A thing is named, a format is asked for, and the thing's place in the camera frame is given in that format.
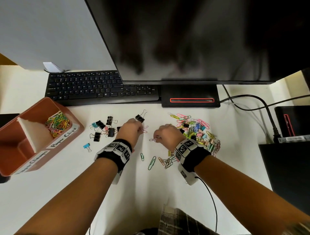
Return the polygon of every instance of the white desk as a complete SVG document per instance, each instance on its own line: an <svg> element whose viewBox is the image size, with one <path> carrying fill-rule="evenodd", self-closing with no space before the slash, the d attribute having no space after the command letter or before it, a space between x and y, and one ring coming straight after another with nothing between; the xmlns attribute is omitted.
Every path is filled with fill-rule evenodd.
<svg viewBox="0 0 310 235"><path fill-rule="evenodd" d="M48 74L42 71L24 70L19 66L0 66L0 113L21 113L44 97ZM272 85L227 86L231 95L253 94L268 104L289 98L285 83ZM218 86L220 99L226 98L222 86ZM257 101L241 98L235 102L257 107ZM156 227L164 203L178 207L205 226L215 229L215 211L207 189L201 182L193 186L177 170L168 169L156 160L149 171L153 156L167 156L160 144L150 142L153 132L162 124L175 123L167 112L191 115L211 125L211 132L221 140L217 157L232 167L271 188L258 144L266 143L262 128L252 118L251 112L235 110L222 104L217 109L164 109L160 104L97 104L70 107L86 130L58 155L37 171L13 176L0 184L1 234L13 234L45 203L83 172L94 159L94 154L113 138L101 137L100 142L89 139L89 125L99 119L113 116L121 126L129 118L147 110L144 134L135 147L136 152L128 162L118 185L112 185L91 227L91 234L132 234L140 229ZM276 121L273 108L271 112ZM259 122L265 122L272 137L272 127L265 110L256 111ZM88 153L82 146L91 144ZM141 161L140 153L145 160ZM232 216L213 194L218 211L219 234L248 234L248 231Z"/></svg>

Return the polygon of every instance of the monitor screen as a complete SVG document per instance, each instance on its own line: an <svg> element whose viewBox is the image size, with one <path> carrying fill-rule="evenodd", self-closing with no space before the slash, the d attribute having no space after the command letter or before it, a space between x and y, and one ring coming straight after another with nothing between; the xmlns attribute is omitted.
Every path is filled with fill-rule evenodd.
<svg viewBox="0 0 310 235"><path fill-rule="evenodd" d="M268 84L310 65L308 1L86 3L125 83Z"/></svg>

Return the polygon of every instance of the black keyboard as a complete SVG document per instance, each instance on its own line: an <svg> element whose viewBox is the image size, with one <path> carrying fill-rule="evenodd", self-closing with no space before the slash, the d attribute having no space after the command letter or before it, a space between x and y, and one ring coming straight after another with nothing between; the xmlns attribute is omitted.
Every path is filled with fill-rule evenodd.
<svg viewBox="0 0 310 235"><path fill-rule="evenodd" d="M118 71L115 70L50 73L45 96L64 106L159 99L157 86L124 85Z"/></svg>

